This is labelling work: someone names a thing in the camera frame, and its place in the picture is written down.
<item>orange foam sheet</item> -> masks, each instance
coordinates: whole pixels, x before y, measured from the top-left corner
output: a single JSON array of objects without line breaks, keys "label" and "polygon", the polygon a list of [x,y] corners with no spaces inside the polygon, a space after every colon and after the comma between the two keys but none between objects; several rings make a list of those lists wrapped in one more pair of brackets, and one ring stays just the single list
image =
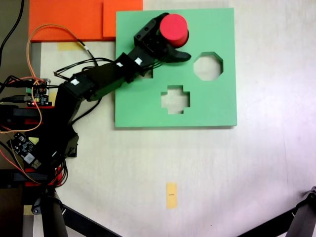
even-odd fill
[{"label": "orange foam sheet", "polygon": [[142,11],[143,0],[104,0],[103,38],[115,40],[117,11]]},{"label": "orange foam sheet", "polygon": [[[29,35],[43,24],[68,27],[84,41],[114,40],[116,11],[142,10],[143,0],[30,0]],[[47,27],[37,32],[32,41],[74,41],[66,31]]]}]

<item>microcontroller board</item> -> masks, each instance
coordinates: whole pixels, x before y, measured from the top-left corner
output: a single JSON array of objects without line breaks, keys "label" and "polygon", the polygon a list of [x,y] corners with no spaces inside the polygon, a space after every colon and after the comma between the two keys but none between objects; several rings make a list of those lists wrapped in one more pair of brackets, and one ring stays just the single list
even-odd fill
[{"label": "microcontroller board", "polygon": [[[39,85],[48,85],[50,82],[49,79],[44,79],[43,81],[39,82]],[[27,88],[26,93],[29,96],[32,96],[32,89]],[[34,101],[37,103],[38,106],[52,106],[52,103],[49,101],[49,89],[46,88],[34,88],[33,89]],[[28,102],[28,107],[35,107],[33,99],[31,102]]]},{"label": "microcontroller board", "polygon": [[32,151],[34,148],[34,143],[31,142],[26,136],[22,133],[18,132],[14,135],[14,139],[12,142],[13,151],[18,154],[23,160],[31,165],[33,168],[37,169],[41,162],[32,155]]}]

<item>octagonal hole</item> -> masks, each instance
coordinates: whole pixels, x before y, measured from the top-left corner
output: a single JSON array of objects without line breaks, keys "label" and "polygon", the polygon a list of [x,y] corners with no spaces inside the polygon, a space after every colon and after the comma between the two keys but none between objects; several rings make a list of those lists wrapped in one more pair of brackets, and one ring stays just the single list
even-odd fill
[{"label": "octagonal hole", "polygon": [[194,62],[193,70],[201,80],[216,80],[224,71],[223,59],[215,52],[203,52]]}]

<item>orange wire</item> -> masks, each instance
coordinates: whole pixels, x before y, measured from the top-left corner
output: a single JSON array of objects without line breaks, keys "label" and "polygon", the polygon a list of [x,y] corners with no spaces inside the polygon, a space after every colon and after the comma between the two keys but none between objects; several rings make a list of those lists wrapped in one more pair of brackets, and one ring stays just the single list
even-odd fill
[{"label": "orange wire", "polygon": [[1,155],[2,155],[10,164],[12,164],[15,168],[17,168],[18,170],[20,170],[22,173],[24,173],[22,169],[20,169],[20,168],[17,167],[13,162],[10,161],[10,160],[3,154],[3,152],[2,152],[1,150],[0,150],[0,153],[1,153]]},{"label": "orange wire", "polygon": [[44,24],[44,25],[41,25],[41,26],[38,26],[31,34],[30,34],[30,37],[28,39],[28,43],[26,45],[26,58],[27,58],[27,62],[28,62],[28,66],[29,66],[29,69],[30,69],[30,72],[31,72],[31,75],[35,78],[35,73],[34,73],[34,70],[32,68],[32,65],[31,65],[31,61],[30,61],[30,45],[31,45],[31,39],[33,37],[33,35],[39,30],[39,29],[42,29],[42,28],[45,28],[45,27],[49,27],[49,26],[53,26],[53,27],[57,27],[57,28],[61,28],[61,29],[64,29],[66,31],[68,31],[74,38],[76,38],[77,40],[78,37],[71,31],[69,30],[67,27],[65,26],[62,26],[62,25],[58,25],[58,24]]},{"label": "orange wire", "polygon": [[40,117],[40,120],[39,120],[38,125],[37,125],[36,127],[32,128],[32,129],[27,129],[27,130],[10,130],[10,131],[8,131],[8,132],[2,132],[2,131],[0,131],[0,133],[2,133],[2,134],[7,134],[7,133],[11,133],[11,132],[29,132],[29,131],[33,131],[34,129],[37,129],[37,128],[40,126],[40,124],[41,124],[41,122],[42,122],[42,114],[41,114],[41,112],[40,112],[40,108],[39,108],[38,104],[35,102],[34,95],[33,95],[33,89],[34,89],[34,87],[32,87],[32,99],[33,99],[33,101],[34,101],[34,103],[35,103],[35,105],[36,105],[36,108],[37,108],[38,111],[39,111],[39,117]]},{"label": "orange wire", "polygon": [[[24,78],[20,78],[21,80],[26,80],[26,79],[33,79],[33,77],[24,77]],[[40,79],[40,78],[36,78],[36,80],[40,80],[41,82],[44,82],[44,80]]]}]

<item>green foam board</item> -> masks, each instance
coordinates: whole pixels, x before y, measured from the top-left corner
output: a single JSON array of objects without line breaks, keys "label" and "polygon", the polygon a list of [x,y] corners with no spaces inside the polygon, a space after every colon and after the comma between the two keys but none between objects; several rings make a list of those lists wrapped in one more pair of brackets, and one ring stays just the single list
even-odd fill
[{"label": "green foam board", "polygon": [[[118,12],[117,57],[129,53],[134,35],[164,12],[180,14],[187,20],[189,40],[179,50],[192,58],[181,64],[164,64],[154,69],[152,79],[137,79],[116,90],[116,127],[235,126],[234,9]],[[194,73],[194,62],[211,52],[223,61],[223,73],[216,80],[203,81]],[[173,86],[182,86],[190,93],[190,106],[182,114],[170,115],[161,106],[161,94]]]}]

